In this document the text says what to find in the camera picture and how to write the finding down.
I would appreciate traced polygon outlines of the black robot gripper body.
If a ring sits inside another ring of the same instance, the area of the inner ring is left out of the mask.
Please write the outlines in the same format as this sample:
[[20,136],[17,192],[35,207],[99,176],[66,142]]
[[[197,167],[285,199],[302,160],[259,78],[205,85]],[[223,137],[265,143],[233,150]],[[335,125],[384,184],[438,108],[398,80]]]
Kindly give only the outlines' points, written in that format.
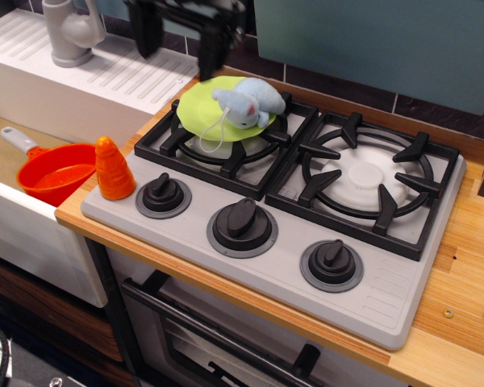
[[246,1],[124,1],[137,27],[166,23],[199,31],[205,27],[236,29],[247,13]]

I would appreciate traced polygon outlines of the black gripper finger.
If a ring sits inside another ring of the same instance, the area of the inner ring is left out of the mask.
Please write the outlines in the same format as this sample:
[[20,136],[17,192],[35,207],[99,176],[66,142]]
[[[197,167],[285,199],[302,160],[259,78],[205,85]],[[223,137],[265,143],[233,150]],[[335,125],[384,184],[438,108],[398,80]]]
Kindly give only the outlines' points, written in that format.
[[210,80],[220,70],[232,49],[242,40],[238,23],[203,23],[199,28],[198,67],[200,81]]
[[129,3],[128,11],[138,52],[144,59],[148,59],[162,44],[162,18],[155,3]]

